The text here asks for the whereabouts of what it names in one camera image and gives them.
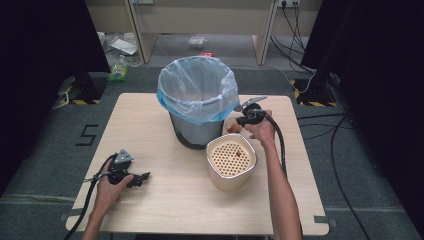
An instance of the plastic bag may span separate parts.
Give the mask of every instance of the plastic bag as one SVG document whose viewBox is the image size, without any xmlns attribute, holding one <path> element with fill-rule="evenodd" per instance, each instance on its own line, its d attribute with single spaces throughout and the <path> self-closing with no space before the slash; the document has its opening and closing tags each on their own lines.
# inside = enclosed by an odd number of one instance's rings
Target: plastic bag
<svg viewBox="0 0 424 240">
<path fill-rule="evenodd" d="M 109 82 L 123 82 L 127 78 L 128 61 L 123 55 L 119 56 L 119 62 L 115 63 L 111 69 L 107 80 Z"/>
<path fill-rule="evenodd" d="M 157 98 L 170 113 L 199 126 L 223 121 L 240 103 L 233 71 L 203 56 L 178 59 L 162 69 Z"/>
</svg>

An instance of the gray trash can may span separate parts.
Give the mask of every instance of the gray trash can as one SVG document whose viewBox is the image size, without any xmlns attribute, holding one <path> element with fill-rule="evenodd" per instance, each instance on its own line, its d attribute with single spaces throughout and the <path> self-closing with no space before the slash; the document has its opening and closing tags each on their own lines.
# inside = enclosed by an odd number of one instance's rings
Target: gray trash can
<svg viewBox="0 0 424 240">
<path fill-rule="evenodd" d="M 162 69 L 156 95 L 178 140 L 191 149 L 205 149 L 220 137 L 224 119 L 240 103 L 231 69 L 203 56 L 181 58 Z"/>
</svg>

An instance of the black curtain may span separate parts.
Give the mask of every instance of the black curtain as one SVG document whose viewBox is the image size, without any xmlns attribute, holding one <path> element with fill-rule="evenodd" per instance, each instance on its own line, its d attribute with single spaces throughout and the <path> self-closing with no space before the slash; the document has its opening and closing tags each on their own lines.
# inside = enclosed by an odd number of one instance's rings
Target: black curtain
<svg viewBox="0 0 424 240">
<path fill-rule="evenodd" d="M 357 0 L 335 38 L 352 1 L 323 1 L 303 63 L 330 62 L 375 164 L 424 236 L 424 2 Z"/>
<path fill-rule="evenodd" d="M 75 76 L 90 85 L 88 72 L 109 66 L 83 0 L 1 1 L 0 30 L 2 194 L 63 81 Z"/>
</svg>

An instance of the electrical outlet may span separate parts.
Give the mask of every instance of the electrical outlet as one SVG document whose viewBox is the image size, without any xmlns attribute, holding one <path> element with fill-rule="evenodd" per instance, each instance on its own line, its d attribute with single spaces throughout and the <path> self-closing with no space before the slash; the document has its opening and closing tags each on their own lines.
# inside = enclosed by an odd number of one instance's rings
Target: electrical outlet
<svg viewBox="0 0 424 240">
<path fill-rule="evenodd" d="M 294 8 L 296 7 L 296 4 L 297 7 L 300 5 L 300 0 L 277 0 L 277 6 L 282 8 L 283 1 L 286 1 L 286 8 Z"/>
</svg>

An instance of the person's right hand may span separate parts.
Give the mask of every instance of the person's right hand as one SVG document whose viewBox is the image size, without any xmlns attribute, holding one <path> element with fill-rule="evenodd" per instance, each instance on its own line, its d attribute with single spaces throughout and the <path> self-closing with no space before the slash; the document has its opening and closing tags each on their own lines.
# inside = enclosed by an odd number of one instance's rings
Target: person's right hand
<svg viewBox="0 0 424 240">
<path fill-rule="evenodd" d="M 271 110 L 265 110 L 265 112 L 269 116 L 272 116 Z M 266 118 L 264 118 L 259 124 L 246 124 L 244 125 L 244 128 L 252 133 L 249 138 L 259 140 L 262 146 L 267 142 L 274 142 L 275 128 Z"/>
<path fill-rule="evenodd" d="M 112 159 L 110 159 L 105 165 L 103 171 L 107 171 L 109 168 Z M 99 183 L 97 184 L 97 196 L 94 203 L 93 211 L 100 211 L 106 213 L 106 211 L 112 207 L 115 202 L 120 202 L 119 194 L 127 186 L 129 182 L 134 178 L 134 175 L 129 174 L 125 176 L 121 182 L 116 185 L 109 183 L 108 177 L 103 176 L 100 178 Z"/>
</svg>

